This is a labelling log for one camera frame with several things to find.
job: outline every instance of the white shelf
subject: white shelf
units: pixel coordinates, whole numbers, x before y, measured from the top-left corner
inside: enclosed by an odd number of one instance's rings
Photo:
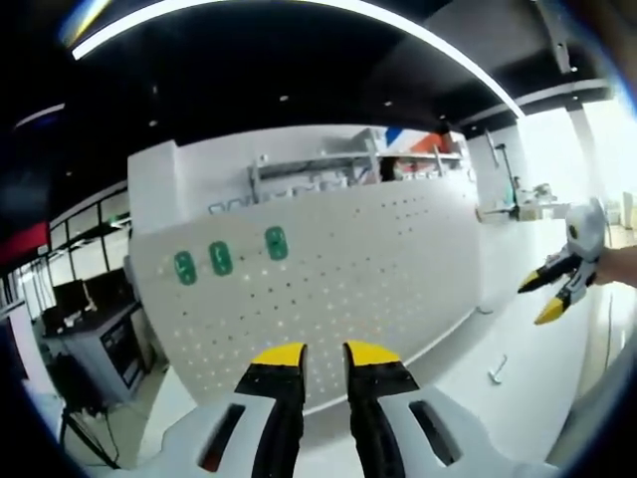
[[[260,164],[257,166],[257,170],[260,179],[267,180],[294,174],[341,169],[366,161],[369,161],[369,152],[367,151],[340,152],[324,154],[299,161]]]
[[[377,154],[378,157],[401,157],[405,159],[425,159],[436,160],[436,154],[433,152],[382,152]],[[460,161],[462,156],[457,152],[440,152],[438,156],[443,161]]]

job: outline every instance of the white floor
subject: white floor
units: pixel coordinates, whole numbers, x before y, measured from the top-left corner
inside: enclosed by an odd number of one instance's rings
[[[120,405],[108,414],[114,445],[119,452],[116,462],[122,468],[134,468],[136,465],[139,443],[148,421],[148,413],[164,379],[162,369],[163,367],[154,369],[143,379],[133,402]],[[103,417],[88,416],[84,417],[84,421],[106,453],[115,458],[117,452],[110,439],[106,420]],[[100,476],[110,471],[72,430],[68,430],[65,444],[71,456],[83,465],[90,475]]]
[[[635,234],[620,227],[612,228],[612,246],[622,247],[637,243]],[[497,308],[497,300],[510,284],[502,277],[492,278],[485,281],[496,284],[498,287],[485,290],[485,304],[487,308],[493,306]],[[622,286],[605,286],[611,294],[607,294],[602,301],[609,301],[612,296],[612,314],[598,314],[590,319],[589,340],[587,344],[586,359],[582,369],[577,397],[585,395],[590,388],[599,381],[604,371],[617,357],[626,341],[630,338],[635,327],[635,292],[632,289]],[[600,305],[600,310],[608,311],[606,303]],[[159,387],[164,379],[164,373],[157,369],[147,376],[136,395],[136,399],[130,405],[120,406],[109,414],[109,421],[118,448],[118,464],[122,468],[132,468],[137,463],[137,454],[140,441],[148,419],[148,414],[155,401]],[[101,442],[106,452],[115,457],[115,449],[108,435],[106,421],[103,418],[89,419],[87,425]],[[66,438],[67,449],[71,455],[86,469],[91,475],[99,476],[109,472],[109,469],[100,465],[100,461],[93,453],[79,440],[73,432],[69,431]],[[572,443],[569,447],[578,447],[579,444]],[[566,449],[560,451],[560,456],[566,456],[574,450]]]

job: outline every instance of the window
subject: window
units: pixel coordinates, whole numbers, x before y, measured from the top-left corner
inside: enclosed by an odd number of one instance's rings
[[[602,180],[609,198],[637,193],[637,162],[633,138],[637,122],[617,99],[584,105],[595,140]]]
[[[51,250],[55,251],[65,242],[67,242],[67,226],[63,222],[51,229]]]
[[[55,305],[53,289],[45,282],[46,268],[39,262],[32,262],[20,268],[20,297],[24,298],[32,319]]]
[[[49,259],[49,269],[51,269],[52,286],[59,286],[73,281],[71,257],[67,251],[54,254],[54,256]]]
[[[547,182],[558,202],[584,200],[587,168],[566,109],[531,115],[518,125],[529,166],[524,187]]]
[[[74,249],[71,254],[73,254],[76,279],[86,280],[106,272],[102,241],[99,238]]]
[[[108,266],[111,270],[123,267],[123,258],[128,254],[128,229],[123,228],[111,232],[104,238]]]
[[[73,239],[98,224],[98,206],[94,205],[69,219],[69,237]]]
[[[128,191],[123,191],[115,196],[102,201],[102,222],[113,222],[117,217],[130,212],[128,205]]]

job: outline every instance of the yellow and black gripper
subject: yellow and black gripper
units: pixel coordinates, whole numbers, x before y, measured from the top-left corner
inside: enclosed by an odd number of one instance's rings
[[[537,325],[559,319],[571,305],[586,295],[586,288],[595,282],[597,263],[604,249],[605,225],[605,213],[595,198],[568,212],[567,244],[558,254],[549,256],[543,266],[531,272],[518,289],[519,294],[532,292],[569,276],[568,282],[535,319]]]

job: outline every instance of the desk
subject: desk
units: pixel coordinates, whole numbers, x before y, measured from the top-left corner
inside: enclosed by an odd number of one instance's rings
[[[130,323],[139,307],[128,302],[88,312],[72,328],[44,336],[52,355],[71,355],[78,361],[107,405],[130,401],[143,376]]]
[[[569,208],[569,203],[561,202],[522,204],[520,206],[520,218],[522,221],[564,219]]]

